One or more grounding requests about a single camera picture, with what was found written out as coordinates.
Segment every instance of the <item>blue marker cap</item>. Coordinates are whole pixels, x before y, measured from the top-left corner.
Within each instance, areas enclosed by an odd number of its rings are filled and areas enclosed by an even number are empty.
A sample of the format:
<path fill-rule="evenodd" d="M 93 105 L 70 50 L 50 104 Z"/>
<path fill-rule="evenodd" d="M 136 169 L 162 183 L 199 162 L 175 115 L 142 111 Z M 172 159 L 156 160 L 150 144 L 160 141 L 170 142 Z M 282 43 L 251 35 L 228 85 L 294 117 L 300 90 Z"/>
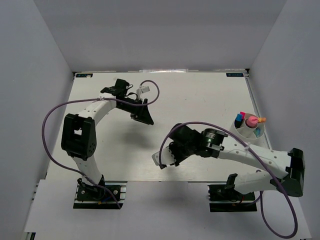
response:
<path fill-rule="evenodd" d="M 241 115 L 240 113 L 238 113 L 238 114 L 236 115 L 235 120 L 238 121 L 238 122 L 241 122 L 241 121 L 242 121 L 242 115 Z"/>

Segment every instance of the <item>black label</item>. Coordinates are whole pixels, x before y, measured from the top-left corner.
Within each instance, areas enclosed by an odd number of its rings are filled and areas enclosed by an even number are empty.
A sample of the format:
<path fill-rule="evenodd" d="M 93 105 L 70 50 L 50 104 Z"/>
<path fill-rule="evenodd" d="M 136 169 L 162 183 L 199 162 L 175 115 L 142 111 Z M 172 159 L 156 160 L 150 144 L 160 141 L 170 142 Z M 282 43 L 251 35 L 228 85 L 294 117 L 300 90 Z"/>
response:
<path fill-rule="evenodd" d="M 243 73 L 226 73 L 227 77 L 244 77 Z"/>
<path fill-rule="evenodd" d="M 92 78 L 93 73 L 77 73 L 75 75 L 76 78 Z"/>

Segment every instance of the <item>cable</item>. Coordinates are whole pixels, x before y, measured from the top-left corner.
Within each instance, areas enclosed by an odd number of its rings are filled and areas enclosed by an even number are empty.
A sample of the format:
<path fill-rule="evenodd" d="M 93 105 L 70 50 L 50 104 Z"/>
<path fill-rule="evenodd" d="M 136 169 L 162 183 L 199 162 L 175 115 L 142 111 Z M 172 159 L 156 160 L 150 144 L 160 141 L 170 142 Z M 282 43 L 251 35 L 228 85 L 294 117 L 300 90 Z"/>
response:
<path fill-rule="evenodd" d="M 65 166 L 65 165 L 61 164 L 60 162 L 58 162 L 57 160 L 54 159 L 54 157 L 51 155 L 51 153 L 50 153 L 50 151 L 49 151 L 49 149 L 48 149 L 47 142 L 46 142 L 46 136 L 45 136 L 46 123 L 47 123 L 47 120 L 48 120 L 49 116 L 50 116 L 56 109 L 58 109 L 58 108 L 60 108 L 60 107 L 62 107 L 62 106 L 64 106 L 64 105 L 67 105 L 67 104 L 93 102 L 93 101 L 103 101 L 103 100 L 116 101 L 116 102 L 119 102 L 119 103 L 123 103 L 123 104 L 127 104 L 127 105 L 130 105 L 130 106 L 134 106 L 134 107 L 143 107 L 143 106 L 147 106 L 147 105 L 153 104 L 153 103 L 159 98 L 160 89 L 159 89 L 158 85 L 157 85 L 154 81 L 152 81 L 152 80 L 144 80 L 140 85 L 142 85 L 143 83 L 146 83 L 146 82 L 149 82 L 149 83 L 154 84 L 155 87 L 156 87 L 156 89 L 157 89 L 157 95 L 156 95 L 155 99 L 154 99 L 153 101 L 151 101 L 151 102 L 144 103 L 144 104 L 133 104 L 133 103 L 129 103 L 129 102 L 126 102 L 126 101 L 123 101 L 123 100 L 119 100 L 119 99 L 115 99 L 115 98 L 108 98 L 108 97 L 103 97 L 103 98 L 89 98 L 89 99 L 66 101 L 66 102 L 60 103 L 60 104 L 56 105 L 55 107 L 53 107 L 53 108 L 46 114 L 46 116 L 44 117 L 43 122 L 42 122 L 42 127 L 41 127 L 42 144 L 43 144 L 45 153 L 48 155 L 49 159 L 51 159 L 52 162 L 54 162 L 56 165 L 58 165 L 59 167 L 61 167 L 61 168 L 63 168 L 63 169 L 67 169 L 67 170 L 69 170 L 69 171 L 73 171 L 73 172 L 76 172 L 76 173 L 80 174 L 80 175 L 83 176 L 85 179 L 87 179 L 87 180 L 89 181 L 89 183 L 91 183 L 91 184 L 94 185 L 95 187 L 107 191 L 107 192 L 111 195 L 111 197 L 113 198 L 113 200 L 115 201 L 115 203 L 117 204 L 117 206 L 118 206 L 119 209 L 121 209 L 121 206 L 119 205 L 119 203 L 118 203 L 117 199 L 115 198 L 115 196 L 113 195 L 113 193 L 112 193 L 108 188 L 106 188 L 105 186 L 101 186 L 101 185 L 99 185 L 99 184 L 96 184 L 91 178 L 89 178 L 88 176 L 86 176 L 82 171 L 79 171 L 79 170 L 74 169 L 74 168 L 72 168 L 72 167 Z"/>
<path fill-rule="evenodd" d="M 125 97 L 129 97 L 129 96 L 131 96 L 131 95 L 135 95 L 135 100 L 138 99 L 138 94 L 136 94 L 136 93 L 134 93 L 134 92 L 128 93 L 127 95 L 125 95 Z"/>
<path fill-rule="evenodd" d="M 281 185 L 281 183 L 279 182 L 279 180 L 277 179 L 277 177 L 274 175 L 274 173 L 268 168 L 268 166 L 262 161 L 262 159 L 255 153 L 255 151 L 253 151 L 241 138 L 239 138 L 238 136 L 236 136 L 234 133 L 224 129 L 223 127 L 220 127 L 220 126 L 217 126 L 217 125 L 214 125 L 214 124 L 211 124 L 211 123 L 208 123 L 208 122 L 202 122 L 202 121 L 189 121 L 189 122 L 185 122 L 185 123 L 182 123 L 180 125 L 177 125 L 176 127 L 174 127 L 173 129 L 171 129 L 171 131 L 165 136 L 161 146 L 160 146 L 160 151 L 159 151 L 159 166 L 160 167 L 163 167 L 162 165 L 162 162 L 161 162 L 161 155 L 162 155 L 162 151 L 163 151 L 163 148 L 164 148 L 164 145 L 167 141 L 167 139 L 169 138 L 169 136 L 174 132 L 176 131 L 178 128 L 181 128 L 183 126 L 186 126 L 186 125 L 194 125 L 194 124 L 200 124 L 200 125 L 206 125 L 206 126 L 210 126 L 212 128 L 215 128 L 215 129 L 219 129 L 221 131 L 224 131 L 225 133 L 227 133 L 229 136 L 233 137 L 237 142 L 239 142 L 240 144 L 242 144 L 245 148 L 248 148 L 248 151 L 259 161 L 259 163 L 264 167 L 264 169 L 272 176 L 273 180 L 275 181 L 275 183 L 277 184 L 278 188 L 279 188 L 279 192 L 281 192 L 286 201 L 288 202 L 289 204 L 289 207 L 290 207 L 290 210 L 292 212 L 292 216 L 293 216 L 293 221 L 294 221 L 294 229 L 293 229 L 293 232 L 290 234 L 290 235 L 281 235 L 279 233 L 277 233 L 276 231 L 274 231 L 270 225 L 268 224 L 266 218 L 265 218 L 265 214 L 263 212 L 263 200 L 262 200 L 262 193 L 260 193 L 260 201 L 261 201 L 261 215 L 262 215 L 262 219 L 265 223 L 265 225 L 267 226 L 267 228 L 273 232 L 275 235 L 277 235 L 278 237 L 280 238 L 283 238 L 283 239 L 290 239 L 290 238 L 293 238 L 297 232 L 298 232 L 298 219 L 297 219 L 297 215 L 296 215 L 296 211 L 294 209 L 294 206 L 292 205 L 290 199 L 289 199 L 289 196 L 288 194 L 286 193 L 284 187 Z"/>

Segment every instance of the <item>pink marker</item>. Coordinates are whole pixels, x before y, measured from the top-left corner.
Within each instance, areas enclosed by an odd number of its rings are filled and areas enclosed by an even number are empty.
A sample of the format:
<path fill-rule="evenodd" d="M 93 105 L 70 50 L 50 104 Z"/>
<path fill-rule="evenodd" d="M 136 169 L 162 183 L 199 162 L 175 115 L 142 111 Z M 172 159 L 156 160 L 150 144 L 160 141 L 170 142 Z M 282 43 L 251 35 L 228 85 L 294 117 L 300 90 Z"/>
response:
<path fill-rule="evenodd" d="M 258 118 L 256 116 L 250 116 L 246 121 L 245 124 L 251 128 L 251 129 L 255 129 L 258 125 Z"/>

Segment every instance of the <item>pen holder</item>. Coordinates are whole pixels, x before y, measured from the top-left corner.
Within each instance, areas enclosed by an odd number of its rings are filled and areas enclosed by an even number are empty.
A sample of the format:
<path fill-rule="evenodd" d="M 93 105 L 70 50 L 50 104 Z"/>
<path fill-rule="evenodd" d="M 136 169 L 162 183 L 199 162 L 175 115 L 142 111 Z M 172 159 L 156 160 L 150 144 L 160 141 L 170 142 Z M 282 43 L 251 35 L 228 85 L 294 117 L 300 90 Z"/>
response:
<path fill-rule="evenodd" d="M 254 116 L 256 117 L 256 115 L 254 114 L 250 114 L 250 113 L 246 113 L 244 115 L 244 120 L 242 122 L 242 125 L 245 124 L 244 122 L 246 121 L 246 119 L 248 119 L 249 117 Z M 235 121 L 232 122 L 231 127 L 230 127 L 230 132 L 232 132 L 233 134 L 235 134 L 236 136 L 238 136 L 240 139 L 242 139 L 243 141 L 245 141 L 246 143 L 251 143 L 254 144 L 256 143 L 259 139 L 261 139 L 261 137 L 265 134 L 265 124 L 263 122 L 258 123 L 258 127 L 257 129 L 260 129 L 260 133 L 258 135 L 256 135 L 256 132 L 252 132 L 252 134 L 250 136 L 243 136 L 241 134 L 243 127 L 239 127 L 236 128 L 235 126 Z"/>

